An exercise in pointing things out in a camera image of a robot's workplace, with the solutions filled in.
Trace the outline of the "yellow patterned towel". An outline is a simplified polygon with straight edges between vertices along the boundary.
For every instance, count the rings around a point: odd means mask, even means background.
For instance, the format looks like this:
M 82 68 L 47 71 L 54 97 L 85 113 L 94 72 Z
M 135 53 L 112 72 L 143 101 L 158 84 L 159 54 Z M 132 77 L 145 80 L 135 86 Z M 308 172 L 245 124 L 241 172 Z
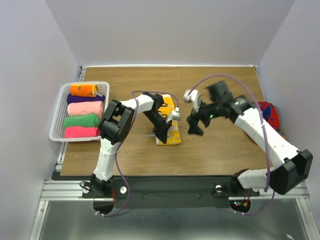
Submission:
M 164 100 L 164 105 L 161 106 L 158 112 L 161 114 L 163 118 L 168 117 L 172 111 L 176 109 L 176 105 L 174 104 L 173 98 L 169 94 L 162 95 Z M 157 146 L 171 146 L 171 145 L 179 145 L 182 143 L 178 121 L 172 120 L 172 126 L 169 128 L 167 133 L 167 142 L 164 144 L 157 137 L 155 138 L 155 142 Z

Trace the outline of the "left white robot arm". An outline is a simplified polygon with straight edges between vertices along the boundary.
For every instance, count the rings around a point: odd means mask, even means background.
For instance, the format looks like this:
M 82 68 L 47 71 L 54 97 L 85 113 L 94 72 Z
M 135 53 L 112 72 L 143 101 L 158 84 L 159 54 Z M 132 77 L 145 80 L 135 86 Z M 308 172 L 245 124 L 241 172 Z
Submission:
M 167 142 L 172 120 L 158 112 L 165 105 L 162 95 L 143 92 L 126 101 L 113 99 L 109 102 L 99 124 L 100 152 L 95 170 L 90 177 L 90 187 L 100 197 L 112 190 L 113 169 L 119 147 L 127 138 L 137 115 L 143 113 L 153 124 L 153 134 L 162 143 Z

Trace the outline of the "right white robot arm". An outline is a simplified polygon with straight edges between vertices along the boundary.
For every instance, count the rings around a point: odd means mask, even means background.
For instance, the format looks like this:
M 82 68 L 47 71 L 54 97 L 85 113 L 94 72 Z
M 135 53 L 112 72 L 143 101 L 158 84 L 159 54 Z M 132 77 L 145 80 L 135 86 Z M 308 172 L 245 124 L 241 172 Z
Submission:
M 244 169 L 233 175 L 230 182 L 231 192 L 242 195 L 248 189 L 271 188 L 280 195 L 305 181 L 310 173 L 313 155 L 284 139 L 264 118 L 258 103 L 245 95 L 234 97 L 225 81 L 207 86 L 211 103 L 201 100 L 196 88 L 188 89 L 183 95 L 186 103 L 193 107 L 187 117 L 188 133 L 202 136 L 198 126 L 203 122 L 210 125 L 213 118 L 224 117 L 239 127 L 266 154 L 265 169 Z

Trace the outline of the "red blue patterned towel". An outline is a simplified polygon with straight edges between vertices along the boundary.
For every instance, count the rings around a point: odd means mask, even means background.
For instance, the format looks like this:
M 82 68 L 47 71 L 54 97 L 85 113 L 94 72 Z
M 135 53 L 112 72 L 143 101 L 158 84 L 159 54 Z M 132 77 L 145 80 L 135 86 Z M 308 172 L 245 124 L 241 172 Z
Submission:
M 259 101 L 258 105 L 262 111 L 263 118 L 271 127 L 278 131 L 280 129 L 280 118 L 275 106 L 267 101 Z

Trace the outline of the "green rolled towel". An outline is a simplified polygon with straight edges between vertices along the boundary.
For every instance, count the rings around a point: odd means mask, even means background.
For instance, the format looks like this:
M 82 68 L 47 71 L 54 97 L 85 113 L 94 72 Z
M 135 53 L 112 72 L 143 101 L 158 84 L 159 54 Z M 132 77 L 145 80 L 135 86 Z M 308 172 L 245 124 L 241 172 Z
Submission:
M 83 116 L 69 116 L 64 120 L 64 128 L 68 127 L 98 127 L 100 119 L 96 114 L 87 114 Z

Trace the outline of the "grey orange-trimmed towel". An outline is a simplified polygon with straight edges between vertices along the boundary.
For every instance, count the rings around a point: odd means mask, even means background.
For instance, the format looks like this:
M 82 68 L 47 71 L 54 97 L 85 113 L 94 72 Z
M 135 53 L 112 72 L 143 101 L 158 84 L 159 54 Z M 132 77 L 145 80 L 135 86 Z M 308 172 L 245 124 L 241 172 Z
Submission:
M 278 133 L 279 133 L 285 140 L 287 139 L 285 132 L 284 132 L 281 128 L 278 129 Z

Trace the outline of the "hot pink rolled towel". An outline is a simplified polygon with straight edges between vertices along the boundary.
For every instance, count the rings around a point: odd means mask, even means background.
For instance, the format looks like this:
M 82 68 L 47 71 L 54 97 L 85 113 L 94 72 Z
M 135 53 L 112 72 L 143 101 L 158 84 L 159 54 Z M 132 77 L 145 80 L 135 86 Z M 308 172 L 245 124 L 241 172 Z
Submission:
M 64 131 L 65 138 L 92 138 L 99 135 L 100 130 L 97 127 L 70 126 Z

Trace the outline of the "orange rolled towel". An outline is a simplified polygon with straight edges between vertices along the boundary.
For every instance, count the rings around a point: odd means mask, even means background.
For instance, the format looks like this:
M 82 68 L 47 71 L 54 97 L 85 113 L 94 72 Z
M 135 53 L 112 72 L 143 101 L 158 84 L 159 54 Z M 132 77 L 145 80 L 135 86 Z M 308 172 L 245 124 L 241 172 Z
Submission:
M 70 86 L 72 96 L 93 98 L 98 92 L 99 88 L 96 84 L 72 84 Z

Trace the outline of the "light pink rolled towel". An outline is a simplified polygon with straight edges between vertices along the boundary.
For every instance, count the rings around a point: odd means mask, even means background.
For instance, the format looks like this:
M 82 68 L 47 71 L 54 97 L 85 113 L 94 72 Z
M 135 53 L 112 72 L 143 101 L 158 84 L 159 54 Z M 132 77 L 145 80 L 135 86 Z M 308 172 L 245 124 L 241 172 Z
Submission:
M 104 110 L 103 106 L 102 101 L 70 103 L 67 107 L 67 113 L 70 117 L 94 114 L 98 118 L 101 118 Z

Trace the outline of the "purple rolled towel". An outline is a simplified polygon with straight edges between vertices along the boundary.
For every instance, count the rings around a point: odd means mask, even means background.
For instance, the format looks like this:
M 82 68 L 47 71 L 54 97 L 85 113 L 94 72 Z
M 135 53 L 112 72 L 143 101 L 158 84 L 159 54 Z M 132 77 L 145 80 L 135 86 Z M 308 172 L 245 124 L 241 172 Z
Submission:
M 95 97 L 85 97 L 85 96 L 76 96 L 72 95 L 71 93 L 68 94 L 67 96 L 67 103 L 82 103 L 82 102 L 104 102 L 106 100 L 106 96 L 102 95 L 96 95 Z

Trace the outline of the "white plastic basket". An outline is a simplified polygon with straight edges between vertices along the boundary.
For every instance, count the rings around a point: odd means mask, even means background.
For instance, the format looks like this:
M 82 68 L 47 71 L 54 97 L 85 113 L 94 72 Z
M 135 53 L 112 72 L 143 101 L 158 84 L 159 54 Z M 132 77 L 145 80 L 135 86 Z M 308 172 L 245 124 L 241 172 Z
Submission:
M 109 102 L 110 85 L 105 81 L 86 81 L 86 82 L 70 82 L 64 84 L 59 91 L 57 103 L 55 106 L 52 122 L 49 130 L 49 139 L 53 142 L 89 142 L 99 141 L 100 136 L 96 137 L 76 137 L 76 138 L 65 138 L 64 122 L 68 115 L 68 103 L 67 97 L 70 93 L 70 87 L 72 84 L 93 84 L 97 85 L 99 94 L 105 96 L 103 101 L 103 107 L 105 110 Z

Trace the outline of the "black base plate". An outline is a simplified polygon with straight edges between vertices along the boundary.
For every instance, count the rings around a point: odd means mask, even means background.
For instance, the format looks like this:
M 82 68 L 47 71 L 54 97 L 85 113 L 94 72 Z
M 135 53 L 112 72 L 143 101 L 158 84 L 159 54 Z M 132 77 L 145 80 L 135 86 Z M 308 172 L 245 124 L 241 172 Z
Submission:
M 93 200 L 95 210 L 228 208 L 231 199 L 258 197 L 259 191 L 239 189 L 229 175 L 207 176 L 115 176 L 99 191 L 82 181 L 82 197 Z

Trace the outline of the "aluminium frame rail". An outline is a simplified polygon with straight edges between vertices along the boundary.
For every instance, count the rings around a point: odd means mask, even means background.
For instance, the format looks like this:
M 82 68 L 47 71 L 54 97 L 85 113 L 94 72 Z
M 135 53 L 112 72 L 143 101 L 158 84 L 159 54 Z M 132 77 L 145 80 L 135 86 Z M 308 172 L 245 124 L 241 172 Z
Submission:
M 78 201 L 82 200 L 83 190 L 80 180 L 46 180 L 42 185 L 42 201 Z

